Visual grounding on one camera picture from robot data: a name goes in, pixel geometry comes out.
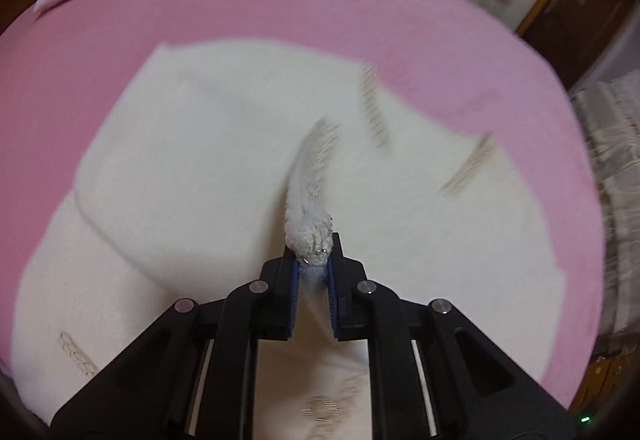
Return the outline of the white fluffy cardigan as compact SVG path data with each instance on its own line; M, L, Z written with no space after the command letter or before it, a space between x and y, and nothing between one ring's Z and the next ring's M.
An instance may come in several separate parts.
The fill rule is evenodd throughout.
M534 379L564 276L490 134L401 101L369 64L266 40L159 46L29 260L11 374L45 422L171 302L209 302L291 246L293 338L259 351L259 439L367 439L367 347L330 337L330 236L399 297L453 302Z

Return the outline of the wooden drawer cabinet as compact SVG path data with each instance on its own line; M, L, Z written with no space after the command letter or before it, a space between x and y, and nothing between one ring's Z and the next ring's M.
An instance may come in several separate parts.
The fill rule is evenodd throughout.
M593 356L568 410L580 428L593 423L639 368L639 349Z

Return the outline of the pink plush bed blanket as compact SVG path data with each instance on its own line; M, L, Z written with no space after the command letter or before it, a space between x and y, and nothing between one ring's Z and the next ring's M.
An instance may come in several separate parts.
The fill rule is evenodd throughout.
M542 383L570 403L599 328L603 226L582 132L554 71L466 0L70 0L1 37L1 345L17 284L75 168L161 42L277 38L370 61L440 122L489 131L548 219L567 289Z

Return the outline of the dark wooden door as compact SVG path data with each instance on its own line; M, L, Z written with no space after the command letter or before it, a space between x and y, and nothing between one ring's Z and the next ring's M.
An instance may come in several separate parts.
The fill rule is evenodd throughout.
M639 0L537 0L516 32L574 87L639 7Z

